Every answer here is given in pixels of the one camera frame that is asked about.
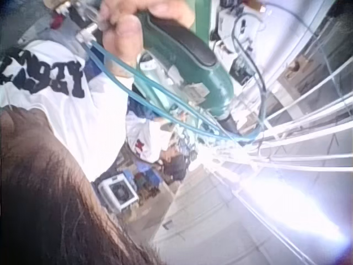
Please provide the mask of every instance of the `finger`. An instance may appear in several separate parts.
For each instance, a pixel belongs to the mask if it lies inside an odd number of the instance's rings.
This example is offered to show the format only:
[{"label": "finger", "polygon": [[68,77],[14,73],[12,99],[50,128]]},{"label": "finger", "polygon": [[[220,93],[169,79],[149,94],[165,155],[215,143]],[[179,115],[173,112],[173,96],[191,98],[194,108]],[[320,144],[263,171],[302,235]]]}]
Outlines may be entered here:
[{"label": "finger", "polygon": [[149,6],[166,0],[103,0],[100,13],[103,19],[119,14],[135,14],[138,10],[145,10]]},{"label": "finger", "polygon": [[163,19],[173,19],[189,28],[195,21],[194,12],[188,4],[181,0],[170,0],[157,3],[148,8],[154,16]]},{"label": "finger", "polygon": [[137,55],[142,51],[142,26],[134,15],[123,15],[115,29],[116,55],[126,63],[136,63]]}]

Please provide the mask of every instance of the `blue cable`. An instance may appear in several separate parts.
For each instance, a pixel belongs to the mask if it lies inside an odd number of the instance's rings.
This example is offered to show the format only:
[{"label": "blue cable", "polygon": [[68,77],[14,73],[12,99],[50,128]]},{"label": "blue cable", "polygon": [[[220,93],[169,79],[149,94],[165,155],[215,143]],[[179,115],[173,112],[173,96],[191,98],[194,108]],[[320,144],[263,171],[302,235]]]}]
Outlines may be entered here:
[{"label": "blue cable", "polygon": [[[92,45],[99,50],[104,56],[108,57],[109,59],[115,61],[116,63],[118,63],[120,66],[122,66],[123,68],[125,68],[126,70],[128,70],[129,72],[133,73],[135,76],[137,76],[138,78],[144,80],[146,83],[148,83],[150,86],[155,87],[156,89],[158,89],[159,91],[161,91],[162,93],[166,94],[167,96],[171,97],[173,100],[175,100],[176,102],[178,102],[180,105],[182,105],[186,110],[188,110],[191,114],[195,115],[196,117],[200,118],[202,121],[204,121],[207,125],[211,126],[212,128],[216,129],[220,134],[223,133],[222,129],[220,129],[219,127],[217,127],[216,125],[214,125],[213,123],[211,123],[208,119],[206,119],[203,115],[201,115],[200,113],[198,113],[196,110],[194,110],[193,108],[189,107],[189,105],[187,105],[185,102],[183,102],[180,98],[178,98],[177,96],[175,96],[173,93],[171,93],[170,91],[166,90],[163,86],[161,86],[160,84],[158,84],[157,82],[149,79],[148,77],[146,77],[145,75],[143,75],[142,73],[138,72],[137,70],[135,70],[133,67],[129,66],[128,64],[122,62],[121,60],[117,59],[113,54],[109,53],[108,51],[106,51],[102,46],[100,46],[97,42],[93,41]],[[231,134],[228,133],[227,135],[216,135],[207,131],[203,131],[200,130],[198,128],[195,128],[193,126],[190,126],[189,124],[183,123],[181,121],[179,121],[178,119],[176,119],[175,117],[171,116],[170,114],[168,114],[167,112],[157,108],[156,106],[152,105],[150,102],[146,101],[144,98],[142,98],[141,96],[137,95],[135,92],[127,89],[121,82],[119,82],[115,76],[110,73],[104,66],[104,64],[98,59],[98,57],[86,46],[86,45],[82,45],[83,48],[85,49],[85,51],[87,52],[87,54],[92,58],[92,60],[97,64],[98,68],[101,69],[102,72],[104,72],[118,87],[120,87],[124,92],[126,92],[131,98],[133,98],[134,100],[138,101],[140,104],[152,109],[154,112],[158,113],[160,116],[176,123],[179,124],[180,126],[193,131],[196,134],[201,134],[203,136],[207,136],[207,137],[213,137],[216,139],[221,139],[221,140],[233,140],[233,141],[252,141],[254,140],[257,135],[260,133],[260,128],[255,128],[255,130],[253,130],[248,136],[239,136],[236,134]]]},{"label": "blue cable", "polygon": [[176,123],[179,124],[180,126],[193,131],[194,133],[197,134],[201,134],[203,136],[208,136],[208,137],[213,137],[213,138],[217,138],[217,139],[221,139],[221,140],[229,140],[229,137],[227,136],[223,136],[223,135],[216,135],[216,134],[212,134],[210,132],[207,131],[203,131],[200,130],[198,128],[195,128],[193,126],[190,126],[189,124],[183,123],[181,121],[179,121],[178,119],[176,119],[175,117],[169,115],[168,113],[166,113],[165,111],[157,108],[156,106],[152,105],[150,102],[146,101],[144,98],[142,98],[141,96],[139,96],[138,94],[136,94],[135,92],[127,89],[121,82],[119,82],[115,76],[109,72],[104,64],[98,59],[98,57],[87,47],[87,45],[82,45],[83,48],[85,49],[85,51],[87,52],[87,54],[89,55],[89,57],[92,58],[92,60],[97,64],[98,68],[104,72],[119,88],[121,88],[124,92],[126,92],[131,98],[133,98],[134,100],[136,100],[137,102],[139,102],[140,104],[152,109],[154,112],[158,113],[160,116]]},{"label": "blue cable", "polygon": [[134,76],[137,76],[141,80],[144,80],[148,85],[151,87],[156,88],[157,90],[161,91],[163,94],[171,98],[173,101],[177,102],[180,104],[183,108],[185,108],[188,112],[190,112],[192,115],[196,116],[197,118],[201,119],[202,121],[206,122],[209,124],[210,127],[213,129],[220,131],[220,129],[217,127],[217,125],[211,123],[208,119],[206,119],[203,115],[198,113],[195,109],[190,107],[188,104],[186,104],[183,100],[181,100],[179,97],[177,97],[175,94],[170,92],[169,90],[165,89],[163,86],[155,82],[154,80],[149,79],[146,77],[144,74],[138,72],[136,69],[131,67],[130,65],[124,63],[123,61],[119,60],[116,58],[113,54],[105,50],[101,45],[99,45],[96,41],[92,41],[93,47],[95,47],[98,51],[100,51],[105,57],[108,59],[116,62],[118,65],[123,67],[124,69],[128,70],[129,72],[133,73]]}]

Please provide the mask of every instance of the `floor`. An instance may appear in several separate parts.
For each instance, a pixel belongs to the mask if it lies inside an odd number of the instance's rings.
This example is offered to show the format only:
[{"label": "floor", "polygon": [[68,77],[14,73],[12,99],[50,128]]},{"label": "floor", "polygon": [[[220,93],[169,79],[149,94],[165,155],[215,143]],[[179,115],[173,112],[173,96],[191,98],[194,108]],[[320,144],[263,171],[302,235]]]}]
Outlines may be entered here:
[{"label": "floor", "polygon": [[0,55],[15,45],[22,34],[49,13],[42,0],[8,0],[1,14]]}]

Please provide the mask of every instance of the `power cord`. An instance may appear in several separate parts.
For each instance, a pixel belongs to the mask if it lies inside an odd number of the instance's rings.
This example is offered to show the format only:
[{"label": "power cord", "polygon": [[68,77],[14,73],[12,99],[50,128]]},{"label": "power cord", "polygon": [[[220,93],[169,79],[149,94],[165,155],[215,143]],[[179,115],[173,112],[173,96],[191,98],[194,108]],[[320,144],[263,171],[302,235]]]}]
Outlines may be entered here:
[{"label": "power cord", "polygon": [[252,66],[253,71],[256,72],[256,74],[258,75],[258,78],[260,79],[260,83],[259,83],[258,79],[255,78],[256,83],[259,87],[259,91],[260,91],[261,104],[260,104],[260,110],[259,110],[259,115],[258,115],[259,123],[256,125],[254,131],[263,131],[264,120],[266,117],[266,96],[267,96],[266,84],[265,84],[265,81],[264,81],[256,63],[251,58],[251,56],[245,51],[243,45],[240,43],[240,41],[235,36],[236,25],[237,25],[238,21],[240,20],[241,17],[244,17],[246,15],[251,15],[251,16],[257,17],[256,15],[251,14],[251,13],[242,13],[241,15],[239,15],[239,17],[234,22],[231,37],[232,37],[234,49],[237,50],[237,46],[238,46],[242,55],[247,59],[247,61],[248,61],[247,63]]}]

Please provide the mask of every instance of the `metal rod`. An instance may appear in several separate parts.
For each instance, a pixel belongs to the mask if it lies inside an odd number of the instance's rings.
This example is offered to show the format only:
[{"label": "metal rod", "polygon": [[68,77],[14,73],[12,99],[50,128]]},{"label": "metal rod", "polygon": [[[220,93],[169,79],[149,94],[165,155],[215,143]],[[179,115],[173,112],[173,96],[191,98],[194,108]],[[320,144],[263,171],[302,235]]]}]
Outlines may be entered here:
[{"label": "metal rod", "polygon": [[252,159],[255,160],[261,160],[261,161],[318,161],[318,160],[331,160],[331,159],[341,159],[341,158],[352,158],[353,153],[341,153],[338,155],[323,155],[323,156],[291,156],[291,157],[285,157],[285,156],[280,156],[280,157],[252,157]]},{"label": "metal rod", "polygon": [[294,100],[291,104],[288,106],[283,107],[279,111],[275,112],[274,114],[270,115],[267,117],[267,120],[274,118],[275,116],[281,114],[282,112],[286,111],[287,109],[291,108],[292,106],[296,105],[298,102],[302,101],[312,93],[314,93],[316,90],[318,90],[322,85],[327,83],[332,79],[333,76],[336,76],[338,73],[340,73],[347,65],[349,65],[353,61],[353,57],[350,57],[344,64],[342,64],[339,68],[337,68],[331,75],[323,79],[320,83],[318,83],[316,86],[314,86],[311,90],[309,90],[307,93],[304,95],[300,96],[296,100]]},{"label": "metal rod", "polygon": [[296,121],[290,121],[288,123],[284,123],[275,127],[272,127],[272,129],[268,129],[263,132],[263,136],[259,135],[256,139],[261,139],[263,137],[269,137],[272,136],[273,134],[280,134],[284,133],[285,131],[294,129],[294,128],[299,128],[305,123],[309,123],[311,121],[315,121],[324,117],[327,117],[328,115],[335,113],[341,109],[344,109],[347,105],[350,105],[353,103],[353,92],[350,92],[349,94],[345,95],[345,99],[338,99],[335,100],[334,102],[312,112],[309,113],[301,118],[299,118]]},{"label": "metal rod", "polygon": [[262,215],[260,215],[245,199],[233,192],[234,196],[262,223],[278,240],[280,240],[297,258],[304,264],[315,265],[316,263],[305,255],[297,246],[295,246],[284,234],[282,234],[274,225],[269,223]]},{"label": "metal rod", "polygon": [[[309,134],[304,134],[304,135],[300,135],[300,136],[295,136],[292,138],[287,138],[287,139],[283,139],[283,140],[279,140],[279,141],[269,141],[269,142],[264,142],[261,145],[261,148],[268,148],[268,147],[274,147],[274,146],[281,146],[281,145],[289,145],[289,144],[295,144],[297,142],[302,142],[302,141],[307,141],[310,139],[315,139],[315,138],[319,138],[325,135],[330,135],[330,134],[334,134],[334,133],[338,133],[340,131],[344,131],[344,130],[348,130],[353,128],[353,121],[348,121],[346,123],[340,124],[340,125],[336,125],[327,129],[323,129],[323,130],[319,130],[319,131],[314,131],[314,132],[310,132]],[[255,152],[257,151],[257,147],[253,150],[249,150],[248,152]]]},{"label": "metal rod", "polygon": [[[244,160],[237,160],[229,157],[221,158],[227,162],[233,162],[238,164],[247,165]],[[293,166],[293,165],[283,165],[276,163],[264,163],[256,162],[259,167],[268,167],[268,168],[277,168],[277,169],[287,169],[287,170],[296,170],[296,171],[311,171],[311,172],[353,172],[353,167],[312,167],[312,166]]]}]

